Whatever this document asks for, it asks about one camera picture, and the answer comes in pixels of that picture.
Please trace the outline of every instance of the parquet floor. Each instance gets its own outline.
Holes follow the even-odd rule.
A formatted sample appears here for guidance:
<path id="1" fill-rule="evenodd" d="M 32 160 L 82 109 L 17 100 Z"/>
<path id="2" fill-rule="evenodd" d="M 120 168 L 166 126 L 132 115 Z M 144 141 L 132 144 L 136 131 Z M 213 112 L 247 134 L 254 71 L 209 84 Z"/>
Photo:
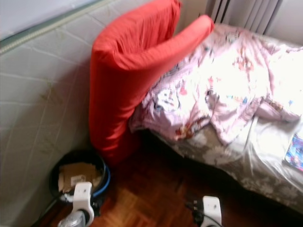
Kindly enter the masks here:
<path id="1" fill-rule="evenodd" d="M 138 152 L 113 172 L 101 217 L 91 227 L 195 227 L 184 203 L 204 195 L 220 198 L 225 227 L 287 227 L 288 221 L 302 226 L 301 217 L 290 215 L 285 207 L 227 190 L 227 185 L 218 187 L 203 180 L 207 174 L 185 168 L 159 151 Z M 57 227 L 70 210 L 54 208 L 41 226 Z"/>

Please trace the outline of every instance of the printed pattern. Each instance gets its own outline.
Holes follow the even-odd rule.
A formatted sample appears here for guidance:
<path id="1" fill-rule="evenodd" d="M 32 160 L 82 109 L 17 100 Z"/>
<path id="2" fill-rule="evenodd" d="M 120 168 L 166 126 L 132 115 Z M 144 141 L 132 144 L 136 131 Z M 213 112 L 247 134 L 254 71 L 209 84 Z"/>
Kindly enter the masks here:
<path id="1" fill-rule="evenodd" d="M 215 166 L 245 189 L 303 214 L 303 174 L 283 163 L 289 141 L 298 129 L 303 130 L 302 120 L 285 124 L 255 118 L 228 146 L 220 143 L 211 125 L 186 140 L 171 141 L 155 135 L 182 157 Z"/>
<path id="2" fill-rule="evenodd" d="M 272 46 L 249 31 L 216 25 L 150 89 L 139 107 L 145 109 L 144 117 L 136 111 L 131 129 L 146 127 L 179 140 L 211 123 L 221 143 L 229 144 L 254 115 L 298 120 L 303 113 L 303 81 L 298 83 L 303 49 Z"/>

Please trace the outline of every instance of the book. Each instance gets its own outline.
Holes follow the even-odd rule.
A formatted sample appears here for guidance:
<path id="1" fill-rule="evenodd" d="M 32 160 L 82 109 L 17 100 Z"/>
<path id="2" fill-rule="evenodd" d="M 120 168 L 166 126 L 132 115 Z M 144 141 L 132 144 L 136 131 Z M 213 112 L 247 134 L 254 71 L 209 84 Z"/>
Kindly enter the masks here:
<path id="1" fill-rule="evenodd" d="M 284 161 L 303 173 L 303 133 L 296 133 L 285 154 Z"/>

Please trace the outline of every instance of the red cushion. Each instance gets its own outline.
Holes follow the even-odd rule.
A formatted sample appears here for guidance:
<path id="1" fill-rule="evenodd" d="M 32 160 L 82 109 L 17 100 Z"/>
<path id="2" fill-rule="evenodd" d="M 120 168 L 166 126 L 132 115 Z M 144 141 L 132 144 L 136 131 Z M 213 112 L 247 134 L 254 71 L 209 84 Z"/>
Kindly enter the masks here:
<path id="1" fill-rule="evenodd" d="M 138 147 L 127 121 L 149 88 L 214 27 L 209 17 L 202 16 L 172 38 L 179 15 L 177 0 L 155 0 L 119 17 L 93 45 L 90 138 L 110 165 Z"/>

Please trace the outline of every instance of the trash can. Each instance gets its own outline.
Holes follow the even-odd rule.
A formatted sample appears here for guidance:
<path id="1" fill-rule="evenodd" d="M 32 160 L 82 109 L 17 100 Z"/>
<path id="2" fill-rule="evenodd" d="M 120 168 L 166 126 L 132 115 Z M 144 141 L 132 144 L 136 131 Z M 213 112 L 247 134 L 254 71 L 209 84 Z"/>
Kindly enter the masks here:
<path id="1" fill-rule="evenodd" d="M 84 162 L 93 164 L 102 177 L 99 184 L 91 193 L 91 206 L 95 215 L 99 216 L 99 210 L 104 202 L 105 193 L 110 182 L 110 171 L 103 158 L 94 150 L 74 150 L 64 155 L 60 161 L 53 167 L 49 177 L 49 190 L 54 198 L 58 201 L 69 204 L 73 202 L 73 190 L 68 193 L 59 192 L 58 180 L 60 166 L 72 163 Z"/>

